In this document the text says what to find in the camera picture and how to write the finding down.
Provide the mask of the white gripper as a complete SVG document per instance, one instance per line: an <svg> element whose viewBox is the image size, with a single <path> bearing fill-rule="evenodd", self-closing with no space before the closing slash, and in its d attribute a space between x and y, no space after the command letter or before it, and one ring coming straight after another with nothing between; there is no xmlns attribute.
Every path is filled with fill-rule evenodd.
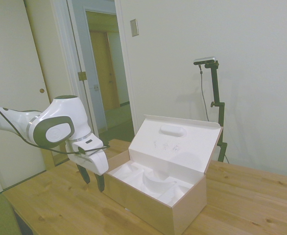
<svg viewBox="0 0 287 235"><path fill-rule="evenodd" d="M105 189L103 174L108 171L109 166L105 152L102 149L94 149L102 148L103 146L103 142L98 138L86 138L81 141L66 141L66 151L68 153L78 152L79 150L85 151L85 154L68 154L68 157L77 164L79 173L86 184L90 183L90 176L86 169L95 173L97 187L100 192L103 192Z"/></svg>

